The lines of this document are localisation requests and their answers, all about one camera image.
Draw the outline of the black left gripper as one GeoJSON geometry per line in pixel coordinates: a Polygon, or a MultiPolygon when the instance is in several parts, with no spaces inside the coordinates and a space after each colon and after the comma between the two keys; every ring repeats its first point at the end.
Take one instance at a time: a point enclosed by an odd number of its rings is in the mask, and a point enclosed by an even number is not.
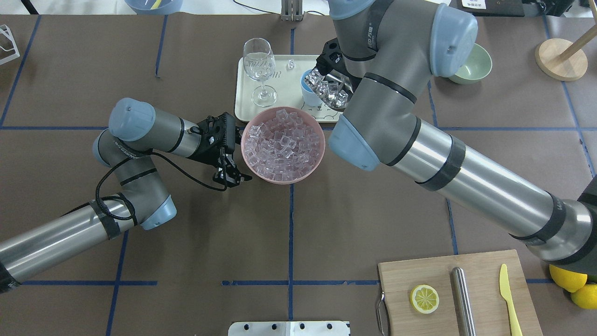
{"type": "Polygon", "coordinates": [[[208,116],[192,126],[188,134],[192,140],[198,141],[198,146],[188,159],[216,167],[217,172],[212,178],[214,182],[238,186],[241,182],[251,181],[252,176],[243,174],[233,159],[241,136],[236,119],[230,113],[225,112],[217,117],[208,116]]]}

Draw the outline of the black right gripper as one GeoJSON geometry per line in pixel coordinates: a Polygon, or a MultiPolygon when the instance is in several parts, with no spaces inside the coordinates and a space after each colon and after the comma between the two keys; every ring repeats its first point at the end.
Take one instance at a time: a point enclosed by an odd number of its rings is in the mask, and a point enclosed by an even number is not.
{"type": "Polygon", "coordinates": [[[345,60],[337,38],[326,42],[322,53],[316,59],[315,68],[320,75],[325,77],[350,82],[355,80],[355,76],[350,74],[345,66],[345,60]]]}

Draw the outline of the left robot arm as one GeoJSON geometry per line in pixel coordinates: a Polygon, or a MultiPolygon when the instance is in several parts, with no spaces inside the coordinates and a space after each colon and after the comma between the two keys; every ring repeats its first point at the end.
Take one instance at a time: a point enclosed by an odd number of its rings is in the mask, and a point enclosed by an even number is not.
{"type": "Polygon", "coordinates": [[[108,128],[92,145],[96,159],[109,167],[121,186],[101,196],[100,179],[92,199],[58,219],[1,243],[1,291],[19,287],[30,277],[139,225],[156,228],[177,214],[152,156],[173,153],[212,166],[213,181],[225,191],[251,180],[233,160],[240,130],[230,113],[199,123],[182,119],[147,102],[122,98],[111,111],[108,128]]]}

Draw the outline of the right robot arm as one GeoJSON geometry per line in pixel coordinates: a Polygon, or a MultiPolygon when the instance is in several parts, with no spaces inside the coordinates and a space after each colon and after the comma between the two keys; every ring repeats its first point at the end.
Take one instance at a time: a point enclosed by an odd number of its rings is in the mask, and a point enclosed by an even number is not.
{"type": "Polygon", "coordinates": [[[330,148],[366,171],[384,164],[494,221],[543,261],[595,274],[596,181],[562,200],[412,111],[432,76],[450,77],[476,42],[467,12],[426,0],[331,0],[346,76],[356,78],[330,148]]]}

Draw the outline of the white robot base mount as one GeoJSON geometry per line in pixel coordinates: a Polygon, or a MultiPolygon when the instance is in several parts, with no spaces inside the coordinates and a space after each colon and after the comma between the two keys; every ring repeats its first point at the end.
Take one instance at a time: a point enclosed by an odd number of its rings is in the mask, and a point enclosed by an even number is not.
{"type": "Polygon", "coordinates": [[[235,322],[229,336],[350,336],[345,321],[269,321],[235,322]]]}

